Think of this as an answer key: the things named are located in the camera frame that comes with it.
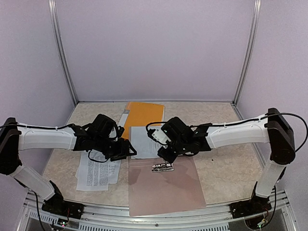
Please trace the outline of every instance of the black bracket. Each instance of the black bracket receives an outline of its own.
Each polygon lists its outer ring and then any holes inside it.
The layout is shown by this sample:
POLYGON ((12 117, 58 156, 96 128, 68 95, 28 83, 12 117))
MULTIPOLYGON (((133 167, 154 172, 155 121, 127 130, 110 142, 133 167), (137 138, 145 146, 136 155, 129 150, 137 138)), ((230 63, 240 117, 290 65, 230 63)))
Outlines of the black bracket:
MULTIPOLYGON (((194 131, 180 118, 171 118, 161 127, 161 130, 171 141, 167 141, 167 148, 162 147, 158 150, 158 156, 172 164, 178 155, 194 156, 199 152, 210 151, 211 148, 205 139, 207 125, 199 126, 194 131)), ((153 139, 154 131, 154 129, 150 129, 148 132, 151 139, 153 139)))
MULTIPOLYGON (((266 115, 280 113, 276 108, 270 108, 266 115)), ((287 165, 295 159, 294 133, 291 126, 282 115, 268 117, 266 124, 271 148, 270 159, 280 165, 287 165)))
POLYGON ((230 209, 232 217, 235 219, 263 213, 266 211, 266 209, 270 211, 271 205, 269 200, 267 202, 255 203, 252 202, 251 199, 249 199, 246 201, 239 201, 230 204, 230 209))
POLYGON ((21 132, 15 118, 8 118, 0 130, 0 174, 10 175, 22 165, 18 156, 18 142, 21 132))
POLYGON ((54 187, 55 195, 44 202, 42 210, 66 218, 81 219, 84 205, 81 203, 65 201, 58 187, 52 181, 50 181, 50 183, 54 187))

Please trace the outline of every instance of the metal clip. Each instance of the metal clip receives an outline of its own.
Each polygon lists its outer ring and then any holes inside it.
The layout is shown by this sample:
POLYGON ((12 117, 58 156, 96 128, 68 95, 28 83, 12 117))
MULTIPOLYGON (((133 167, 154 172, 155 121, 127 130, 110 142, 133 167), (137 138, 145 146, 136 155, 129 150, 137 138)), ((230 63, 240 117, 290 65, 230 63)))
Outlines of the metal clip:
POLYGON ((157 164, 152 166, 152 172, 167 172, 174 171, 173 164, 165 162, 164 164, 157 164))

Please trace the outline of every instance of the paper stack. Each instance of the paper stack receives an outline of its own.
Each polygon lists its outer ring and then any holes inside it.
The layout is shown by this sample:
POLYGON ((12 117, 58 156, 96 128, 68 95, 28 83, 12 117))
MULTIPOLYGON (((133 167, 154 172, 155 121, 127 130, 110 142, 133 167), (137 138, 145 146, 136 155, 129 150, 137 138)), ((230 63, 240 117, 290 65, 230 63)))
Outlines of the paper stack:
MULTIPOLYGON (((91 151, 91 159, 105 161, 105 157, 98 151, 91 151)), ((89 160, 88 153, 83 152, 76 172, 78 191, 107 191, 109 184, 116 184, 119 176, 121 160, 97 163, 89 160)))

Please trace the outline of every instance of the wire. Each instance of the wire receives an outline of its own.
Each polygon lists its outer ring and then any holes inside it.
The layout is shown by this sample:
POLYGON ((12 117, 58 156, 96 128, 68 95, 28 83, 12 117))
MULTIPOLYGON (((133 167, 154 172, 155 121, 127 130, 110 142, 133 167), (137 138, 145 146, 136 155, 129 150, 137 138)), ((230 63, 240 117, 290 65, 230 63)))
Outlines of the wire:
POLYGON ((266 217, 264 217, 264 218, 266 219, 269 216, 269 210, 267 208, 265 208, 265 210, 266 210, 266 217))
POLYGON ((271 115, 266 115, 264 117, 262 117, 261 119, 265 119, 265 118, 269 118, 269 117, 272 117, 272 116, 282 116, 282 115, 286 115, 286 116, 294 116, 296 118, 299 118, 301 121, 303 121, 304 125, 305 125, 305 128, 306 128, 306 136, 305 136, 305 139, 304 141, 302 142, 302 144, 295 150, 295 152, 297 152, 298 150, 300 150, 304 144, 306 143, 307 139, 308 139, 308 126, 307 126, 307 123, 306 121, 300 117, 299 115, 296 115, 296 114, 293 114, 293 113, 287 113, 287 112, 281 112, 281 113, 276 113, 276 114, 271 114, 271 115))
POLYGON ((195 125, 192 125, 190 126, 191 128, 196 128, 196 127, 199 127, 199 126, 208 126, 208 127, 228 127, 228 126, 235 126, 235 125, 240 125, 240 124, 244 124, 244 123, 247 123, 247 122, 250 122, 250 121, 259 121, 259 120, 263 120, 263 119, 266 119, 266 118, 269 118, 269 117, 273 117, 273 116, 293 116, 293 117, 296 117, 296 118, 299 118, 305 125, 305 128, 306 128, 306 136, 305 136, 305 139, 304 141, 301 143, 301 145, 299 145, 299 147, 295 150, 295 152, 297 152, 298 150, 300 150, 304 144, 307 142, 307 139, 308 139, 308 125, 306 123, 306 121, 300 117, 299 115, 296 115, 296 114, 293 114, 293 113, 288 113, 288 112, 281 112, 281 113, 275 113, 275 114, 270 114, 270 115, 266 115, 264 117, 261 117, 260 119, 257 119, 257 118, 253 118, 253 119, 248 119, 248 120, 243 120, 241 122, 237 122, 237 123, 232 123, 232 124, 200 124, 198 126, 195 126, 195 125))
POLYGON ((58 227, 55 228, 53 221, 52 221, 52 225, 49 224, 49 227, 51 228, 51 231, 63 231, 63 230, 65 230, 65 228, 63 228, 63 229, 59 229, 58 227))
POLYGON ((0 129, 8 127, 8 126, 16 126, 16 127, 21 127, 21 128, 36 128, 36 129, 46 129, 46 130, 60 130, 60 129, 64 129, 64 128, 67 128, 67 127, 70 127, 70 126, 74 126, 74 125, 75 124, 68 124, 68 125, 65 125, 65 126, 62 126, 62 127, 40 127, 40 126, 28 126, 28 125, 26 126, 26 125, 22 125, 22 124, 13 123, 13 124, 2 125, 2 126, 0 126, 0 129))
MULTIPOLYGON (((165 122, 165 121, 161 121, 161 122, 152 122, 152 123, 147 124, 147 125, 145 126, 145 129, 146 129, 147 133, 149 133, 149 132, 150 132, 150 131, 149 131, 149 126, 150 126, 150 125, 152 125, 152 124, 165 124, 165 123, 167 123, 167 122, 165 122)), ((163 145, 163 146, 168 145, 167 143, 161 143, 160 141, 154 139, 153 137, 150 137, 149 134, 148 134, 148 137, 149 137, 151 140, 155 141, 156 143, 159 143, 160 145, 163 145)))
POLYGON ((273 220, 273 217, 274 217, 274 214, 275 214, 275 211, 276 211, 276 205, 277 205, 277 189, 276 189, 276 185, 274 186, 274 190, 275 190, 275 204, 274 204, 273 213, 272 213, 272 215, 271 215, 269 221, 267 221, 265 225, 263 225, 263 226, 261 226, 261 227, 259 227, 259 228, 257 228, 257 229, 253 229, 253 228, 251 228, 251 227, 248 227, 248 225, 247 225, 247 223, 246 223, 246 220, 244 220, 244 223, 245 223, 246 227, 249 228, 250 230, 261 230, 262 228, 268 226, 268 225, 270 224, 270 222, 273 220))
POLYGON ((235 126, 235 125, 244 124, 244 123, 251 122, 251 121, 259 121, 259 119, 252 118, 252 119, 247 119, 247 120, 243 120, 243 121, 236 122, 236 123, 230 123, 230 124, 200 124, 200 125, 191 125, 190 128, 203 127, 203 126, 207 126, 207 127, 229 127, 229 126, 235 126))
POLYGON ((35 198, 36 198, 36 201, 37 201, 37 211, 38 211, 38 220, 39 220, 39 224, 40 224, 40 226, 42 227, 42 230, 43 231, 46 231, 45 229, 44 229, 44 226, 43 226, 43 223, 42 223, 42 220, 40 219, 40 214, 39 214, 39 199, 38 199, 38 195, 37 195, 37 193, 36 192, 34 192, 34 195, 35 195, 35 198))
POLYGON ((273 210, 273 213, 272 213, 272 215, 271 215, 269 221, 268 221, 265 225, 263 225, 261 228, 264 228, 264 227, 268 226, 268 225, 270 224, 271 220, 273 220, 273 217, 274 217, 274 214, 275 214, 275 211, 276 211, 276 205, 277 205, 277 189, 276 189, 276 185, 274 186, 274 189, 275 189, 275 204, 274 204, 274 210, 273 210))
POLYGON ((152 123, 147 124, 147 125, 145 126, 145 129, 146 129, 147 132, 149 132, 149 126, 150 126, 150 125, 152 125, 152 124, 165 124, 165 123, 167 123, 167 122, 165 122, 165 121, 161 121, 161 122, 152 122, 152 123))
POLYGON ((112 141, 114 141, 115 139, 117 139, 117 138, 120 138, 119 137, 119 127, 115 124, 114 125, 114 128, 115 128, 115 137, 108 137, 108 139, 109 140, 112 140, 112 141))
POLYGON ((66 224, 66 226, 68 226, 68 224, 69 224, 69 208, 67 210, 67 224, 66 224))
POLYGON ((95 159, 91 159, 90 158, 90 153, 92 152, 92 150, 90 150, 89 152, 88 152, 88 158, 89 158, 89 160, 91 160, 91 161, 94 161, 94 162, 96 162, 96 163, 106 163, 108 160, 105 160, 105 161, 99 161, 99 160, 95 160, 95 159))

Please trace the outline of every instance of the black cable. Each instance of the black cable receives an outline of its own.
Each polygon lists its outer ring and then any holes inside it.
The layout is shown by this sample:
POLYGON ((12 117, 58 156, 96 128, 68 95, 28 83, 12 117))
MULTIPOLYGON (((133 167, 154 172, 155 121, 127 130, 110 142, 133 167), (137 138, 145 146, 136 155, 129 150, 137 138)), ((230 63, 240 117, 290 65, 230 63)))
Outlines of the black cable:
POLYGON ((75 124, 68 124, 68 125, 65 125, 65 126, 62 126, 62 127, 40 127, 40 126, 26 126, 26 125, 22 125, 22 124, 5 124, 5 125, 2 125, 0 126, 0 129, 1 128, 5 128, 5 127, 8 127, 8 126, 16 126, 16 127, 21 127, 21 128, 36 128, 36 129, 45 129, 45 130, 59 130, 59 129, 64 129, 64 128, 67 128, 67 127, 70 127, 70 126, 74 126, 75 124))
POLYGON ((127 140, 127 142, 129 142, 129 150, 132 150, 132 153, 134 153, 135 155, 137 155, 137 151, 136 151, 136 149, 134 149, 134 147, 131 145, 130 141, 127 140))
POLYGON ((152 125, 152 124, 165 124, 165 123, 167 123, 167 122, 165 122, 165 121, 161 121, 161 122, 152 122, 152 123, 147 124, 147 125, 145 126, 145 129, 146 129, 147 132, 149 132, 149 126, 150 126, 150 125, 152 125))
POLYGON ((229 126, 235 126, 235 125, 240 125, 240 124, 244 124, 247 122, 251 122, 251 121, 258 121, 259 119, 257 118, 252 118, 252 119, 247 119, 247 120, 243 120, 240 122, 236 122, 236 123, 228 123, 228 124, 200 124, 200 125, 191 125, 190 128, 196 128, 196 127, 229 127, 229 126))
POLYGON ((148 137, 151 139, 151 140, 153 140, 153 141, 155 141, 156 143, 159 143, 160 145, 163 145, 163 146, 166 146, 166 145, 168 145, 168 144, 166 144, 166 143, 161 143, 161 142, 159 142, 158 140, 156 140, 156 139, 154 139, 153 137, 151 137, 151 136, 149 136, 149 126, 150 125, 152 125, 152 124, 165 124, 165 123, 167 123, 167 122, 165 122, 165 121, 161 121, 161 122, 152 122, 152 123, 149 123, 149 124, 147 124, 146 126, 145 126, 145 129, 146 129, 146 131, 147 131, 147 133, 148 133, 148 137))
POLYGON ((115 124, 114 125, 114 128, 115 128, 115 137, 108 137, 108 139, 109 140, 112 140, 112 141, 114 141, 115 139, 117 139, 117 138, 120 138, 119 137, 119 127, 115 124))
POLYGON ((270 224, 270 222, 273 220, 273 217, 274 217, 274 214, 275 214, 275 211, 276 211, 276 205, 277 205, 277 189, 276 189, 276 185, 274 186, 274 190, 275 190, 275 204, 274 204, 273 213, 272 213, 272 215, 271 215, 269 221, 268 221, 265 225, 263 225, 263 226, 261 226, 261 227, 258 227, 258 228, 256 228, 256 229, 254 229, 254 228, 249 227, 249 226, 247 225, 247 223, 246 223, 247 220, 244 220, 246 226, 247 226, 249 229, 251 229, 251 230, 261 230, 261 229, 263 229, 264 227, 268 226, 268 225, 270 224))
POLYGON ((304 139, 304 141, 302 142, 302 144, 295 150, 295 152, 297 152, 298 150, 300 150, 303 146, 304 146, 304 144, 306 143, 306 141, 307 141, 307 139, 308 139, 308 126, 307 126, 307 123, 306 123, 306 121, 302 118, 302 117, 300 117, 299 115, 296 115, 296 114, 293 114, 293 113, 287 113, 287 112, 281 112, 281 113, 276 113, 276 114, 270 114, 270 115, 266 115, 266 116, 264 116, 264 117, 262 117, 261 118, 261 120, 262 119, 265 119, 265 118, 269 118, 269 117, 272 117, 272 116, 294 116, 294 117, 296 117, 296 118, 299 118, 301 121, 303 121, 303 123, 304 123, 304 125, 305 125, 305 128, 306 128, 306 136, 305 136, 305 139, 304 139))
POLYGON ((108 161, 108 160, 99 161, 99 160, 91 159, 91 158, 90 158, 90 153, 91 153, 91 152, 92 152, 92 150, 88 152, 88 158, 89 158, 89 160, 94 161, 94 162, 96 162, 96 163, 106 163, 106 162, 108 161))
POLYGON ((39 214, 39 199, 38 199, 38 195, 37 195, 37 193, 36 192, 34 192, 34 195, 35 195, 35 198, 36 198, 36 200, 37 200, 37 211, 38 211, 38 220, 39 220, 39 224, 40 224, 40 226, 42 227, 42 229, 43 229, 43 231, 46 231, 45 229, 44 229, 44 226, 43 226, 43 223, 42 223, 42 220, 40 219, 40 214, 39 214))
POLYGON ((306 143, 307 139, 308 139, 308 125, 306 123, 306 121, 300 117, 299 115, 296 115, 296 114, 293 114, 293 113, 288 113, 288 112, 281 112, 281 113, 275 113, 275 114, 270 114, 270 115, 266 115, 264 117, 261 117, 260 119, 257 119, 257 118, 253 118, 253 119, 247 119, 247 120, 243 120, 241 122, 237 122, 237 123, 231 123, 231 124, 200 124, 198 126, 195 126, 195 125, 192 125, 190 126, 191 128, 196 128, 196 127, 199 127, 199 126, 208 126, 208 127, 228 127, 228 126, 235 126, 235 125, 240 125, 240 124, 244 124, 244 123, 247 123, 247 122, 250 122, 250 121, 259 121, 259 120, 263 120, 263 119, 266 119, 266 118, 269 118, 269 117, 273 117, 273 116, 294 116, 296 118, 299 118, 301 121, 303 121, 304 125, 305 125, 305 128, 306 128, 306 136, 305 136, 305 139, 304 141, 301 143, 301 145, 295 150, 295 152, 297 152, 298 150, 300 150, 304 144, 306 143))
POLYGON ((276 205, 277 205, 277 189, 276 189, 276 185, 274 186, 274 189, 275 189, 275 204, 274 204, 273 214, 271 215, 269 221, 264 226, 262 226, 261 228, 264 228, 264 227, 268 226, 269 223, 271 222, 271 220, 273 220, 273 217, 274 217, 274 214, 275 214, 275 211, 276 211, 276 205))

